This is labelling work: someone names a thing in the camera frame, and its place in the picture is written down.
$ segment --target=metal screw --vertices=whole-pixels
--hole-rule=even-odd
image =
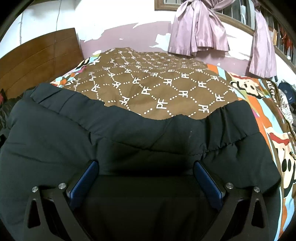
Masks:
[[[60,183],[59,184],[59,189],[64,189],[66,187],[66,183]]]
[[[226,187],[227,187],[228,189],[232,189],[232,188],[233,188],[233,184],[232,184],[232,183],[226,183]]]
[[[260,192],[260,188],[259,187],[254,187],[254,191],[255,192]]]
[[[38,187],[33,187],[32,188],[32,192],[37,192],[38,191]]]

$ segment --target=tied curtain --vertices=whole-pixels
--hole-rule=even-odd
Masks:
[[[187,0],[177,10],[168,52],[195,56],[198,51],[216,49],[229,51],[225,28],[215,11],[231,5],[235,0]],[[252,0],[254,6],[260,4]],[[253,57],[249,72],[261,78],[276,75],[274,46],[265,18],[255,10],[256,29],[253,36]]]

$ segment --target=headboard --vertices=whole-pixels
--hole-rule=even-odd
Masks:
[[[0,89],[15,98],[39,83],[50,82],[83,60],[74,28],[32,39],[0,59]]]

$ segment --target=cartoon bedsheet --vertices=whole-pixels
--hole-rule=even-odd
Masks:
[[[95,52],[52,84],[152,119],[178,114],[202,119],[227,103],[247,101],[282,176],[274,240],[290,223],[296,204],[296,138],[271,80],[238,76],[191,57],[116,48]]]

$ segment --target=blue pad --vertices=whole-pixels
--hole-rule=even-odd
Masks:
[[[93,161],[70,192],[69,206],[72,210],[80,207],[98,173],[99,165],[96,161]]]
[[[217,187],[214,180],[199,162],[195,162],[193,174],[204,191],[210,205],[220,211],[223,206],[223,192]]]

